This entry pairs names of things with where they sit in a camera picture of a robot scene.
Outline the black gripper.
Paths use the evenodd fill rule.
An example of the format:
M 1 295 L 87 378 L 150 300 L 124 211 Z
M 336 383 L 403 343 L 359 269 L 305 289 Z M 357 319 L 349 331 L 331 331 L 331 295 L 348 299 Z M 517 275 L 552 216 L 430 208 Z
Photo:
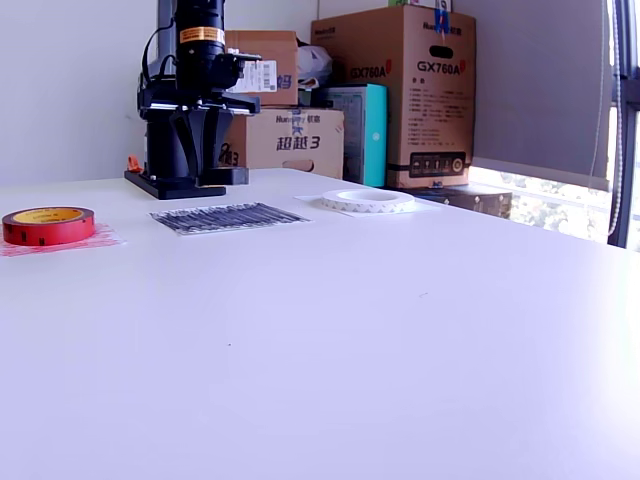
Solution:
M 241 94 L 215 92 L 211 98 L 176 90 L 144 89 L 139 92 L 139 114 L 174 111 L 170 123 L 184 152 L 190 178 L 216 169 L 227 131 L 236 115 L 260 111 L 260 100 Z

